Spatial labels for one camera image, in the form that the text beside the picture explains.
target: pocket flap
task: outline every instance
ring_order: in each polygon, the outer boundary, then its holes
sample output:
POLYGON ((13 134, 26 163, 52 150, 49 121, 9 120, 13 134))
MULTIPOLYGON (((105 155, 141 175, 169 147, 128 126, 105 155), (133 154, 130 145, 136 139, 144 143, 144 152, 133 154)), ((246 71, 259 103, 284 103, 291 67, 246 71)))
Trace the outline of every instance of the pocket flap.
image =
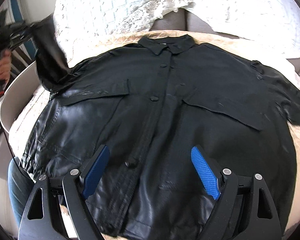
POLYGON ((243 105, 228 98, 207 95, 195 90, 183 101, 190 106, 197 106, 218 114, 225 114, 256 130, 263 129, 263 115, 251 106, 243 105))
POLYGON ((124 96, 128 94, 129 89, 127 81, 105 86, 92 85, 77 94, 71 95, 67 98, 60 98, 59 103, 60 106, 69 106, 87 99, 124 96))

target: lace fabric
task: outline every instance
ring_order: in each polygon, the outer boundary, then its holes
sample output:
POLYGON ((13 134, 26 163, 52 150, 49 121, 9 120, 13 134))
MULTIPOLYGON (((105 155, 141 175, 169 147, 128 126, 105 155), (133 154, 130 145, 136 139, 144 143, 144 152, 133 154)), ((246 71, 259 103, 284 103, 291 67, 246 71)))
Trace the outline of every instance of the lace fabric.
POLYGON ((148 31, 163 15, 191 0, 56 0, 56 38, 68 60, 77 37, 148 31))

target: button placket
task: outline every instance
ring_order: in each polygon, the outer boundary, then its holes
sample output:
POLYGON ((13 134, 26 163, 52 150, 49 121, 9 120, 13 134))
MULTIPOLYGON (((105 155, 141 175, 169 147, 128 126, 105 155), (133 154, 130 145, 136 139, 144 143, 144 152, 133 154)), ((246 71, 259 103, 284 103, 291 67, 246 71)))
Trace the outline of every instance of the button placket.
POLYGON ((157 77, 154 79, 149 94, 149 112, 148 116, 145 117, 147 122, 144 125, 143 133, 140 135, 139 145, 134 147, 134 151, 131 152, 129 158, 124 162, 125 171, 120 176, 118 184, 121 185, 121 189, 114 192, 114 197, 109 209, 104 217, 103 224, 111 224, 114 226, 113 234, 118 234, 119 229, 122 226, 124 217, 126 216, 127 206, 131 202, 133 192, 135 190, 137 181, 142 172, 143 164, 146 160, 147 150, 151 143, 152 135, 154 134, 157 122, 160 118, 162 105, 162 98, 166 92, 167 81, 169 78, 170 68, 161 67, 161 65, 170 65, 172 53, 167 50, 163 50, 158 55, 158 67, 157 77))

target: leather sleeve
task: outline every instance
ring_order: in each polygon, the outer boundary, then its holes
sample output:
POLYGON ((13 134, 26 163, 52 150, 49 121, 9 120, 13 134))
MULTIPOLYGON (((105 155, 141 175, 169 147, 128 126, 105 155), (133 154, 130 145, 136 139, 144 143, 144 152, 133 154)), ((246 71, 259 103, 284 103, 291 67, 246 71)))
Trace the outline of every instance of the leather sleeve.
POLYGON ((279 71, 262 66, 262 76, 280 113, 293 125, 300 125, 300 90, 279 71))

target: gray cushion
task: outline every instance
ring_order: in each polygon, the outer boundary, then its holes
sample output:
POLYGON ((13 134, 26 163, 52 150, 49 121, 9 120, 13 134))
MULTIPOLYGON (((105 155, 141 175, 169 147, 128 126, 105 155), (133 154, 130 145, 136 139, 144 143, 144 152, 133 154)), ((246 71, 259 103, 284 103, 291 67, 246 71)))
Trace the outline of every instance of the gray cushion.
POLYGON ((194 15, 191 12, 186 11, 186 28, 189 32, 196 32, 196 33, 211 33, 217 34, 222 37, 227 37, 231 39, 238 39, 238 36, 234 36, 227 33, 218 33, 212 30, 209 24, 201 20, 198 16, 194 15))
POLYGON ((294 68, 297 73, 300 72, 300 57, 299 58, 287 58, 287 60, 294 65, 294 68))
POLYGON ((163 16, 163 19, 157 19, 151 31, 157 30, 179 30, 186 31, 185 10, 180 8, 178 12, 170 12, 163 16))

